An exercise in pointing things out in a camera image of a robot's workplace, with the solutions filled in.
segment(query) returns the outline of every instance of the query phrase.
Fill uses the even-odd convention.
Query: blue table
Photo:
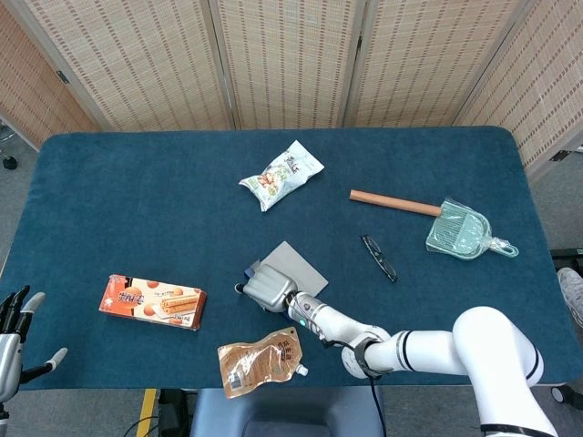
[[[260,212],[237,183],[294,139],[325,166]],[[490,219],[520,249],[462,261],[425,250],[432,218],[351,202],[351,188],[439,205],[446,197]],[[371,234],[399,273],[389,283],[359,236]],[[540,348],[544,382],[583,369],[547,244],[511,135],[496,127],[335,129],[50,138],[0,291],[46,292],[25,366],[62,346],[54,373],[27,388],[220,387],[217,348],[289,326],[233,291],[242,271],[283,240],[330,281],[321,299],[389,332],[451,330],[476,305],[502,310]],[[97,311],[112,273],[201,287],[197,332]],[[290,385],[354,385],[340,350],[299,330],[307,378]],[[457,384],[465,377],[400,372],[385,384]]]

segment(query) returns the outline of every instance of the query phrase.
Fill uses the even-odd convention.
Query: woven panel
[[[381,1],[349,123],[450,124],[519,3]]]
[[[57,133],[97,130],[2,3],[0,114],[36,147]]]
[[[583,2],[539,0],[485,80],[465,125],[498,125],[525,168],[583,121]]]
[[[241,128],[337,126],[358,1],[218,1]]]
[[[228,127],[200,1],[26,3],[114,129]]]

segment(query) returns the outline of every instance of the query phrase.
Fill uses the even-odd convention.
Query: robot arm
[[[344,346],[344,367],[357,378],[390,371],[467,375],[483,432],[496,437],[557,437],[529,389],[543,374],[540,352],[499,310],[467,310],[455,321],[453,332],[407,330],[391,336],[298,292],[290,278],[270,266],[261,266],[247,285],[236,290],[265,310],[286,310],[320,340]]]
[[[0,436],[5,435],[9,418],[8,412],[4,410],[4,402],[12,399],[20,384],[26,384],[56,369],[66,355],[66,348],[62,348],[45,364],[22,370],[26,334],[35,311],[45,300],[45,293],[37,293],[23,307],[29,290],[30,287],[25,286],[0,303]]]

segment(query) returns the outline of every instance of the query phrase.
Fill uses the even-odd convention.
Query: white snack bag
[[[263,173],[242,179],[239,185],[255,195],[261,203],[261,211],[265,212],[323,168],[320,161],[295,140]]]

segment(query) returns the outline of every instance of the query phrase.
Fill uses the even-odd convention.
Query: eyeglasses
[[[374,241],[373,238],[368,234],[361,235],[361,240],[371,255],[373,255],[374,260],[379,265],[384,274],[392,282],[395,282],[397,280],[397,272],[394,271],[393,266],[389,264],[389,261],[386,260],[383,252],[381,251],[381,248],[379,248],[379,245],[376,244],[376,241]]]

